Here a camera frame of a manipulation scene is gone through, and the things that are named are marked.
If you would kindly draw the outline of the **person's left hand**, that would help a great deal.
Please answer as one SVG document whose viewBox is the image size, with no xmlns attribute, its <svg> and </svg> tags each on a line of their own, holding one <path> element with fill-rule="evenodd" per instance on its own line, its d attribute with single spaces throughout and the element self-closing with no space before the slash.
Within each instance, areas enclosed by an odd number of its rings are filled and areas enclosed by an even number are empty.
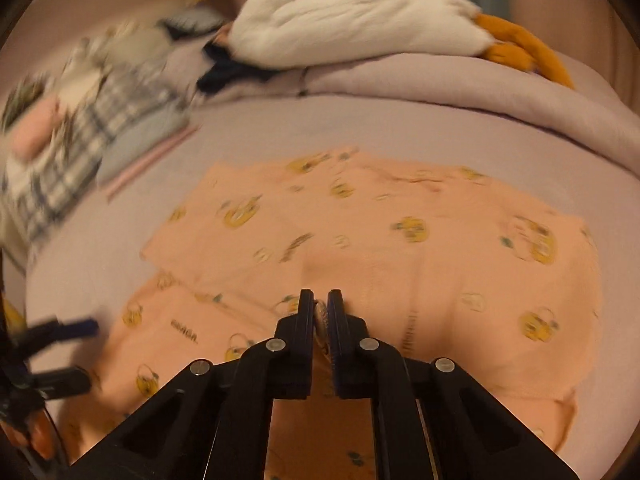
<svg viewBox="0 0 640 480">
<path fill-rule="evenodd" d="M 1 428 L 12 445 L 18 448 L 30 446 L 44 460 L 54 459 L 54 428 L 45 410 L 33 412 L 27 417 L 26 430 L 16 429 L 7 422 L 1 422 Z"/>
</svg>

